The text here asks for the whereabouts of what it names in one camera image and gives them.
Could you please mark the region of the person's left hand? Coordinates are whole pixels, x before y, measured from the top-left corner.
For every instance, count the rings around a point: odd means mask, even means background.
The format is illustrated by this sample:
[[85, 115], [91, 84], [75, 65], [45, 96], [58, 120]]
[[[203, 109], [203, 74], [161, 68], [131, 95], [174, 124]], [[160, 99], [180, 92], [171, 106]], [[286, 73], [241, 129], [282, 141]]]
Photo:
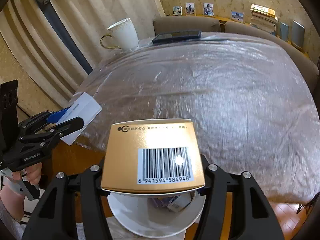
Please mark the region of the person's left hand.
[[[41, 179], [41, 168], [42, 168], [42, 163], [37, 163], [35, 165], [29, 166], [25, 168], [25, 179], [31, 183], [31, 185], [36, 185], [39, 183]], [[12, 177], [14, 180], [21, 180], [22, 175], [20, 172], [12, 172]]]

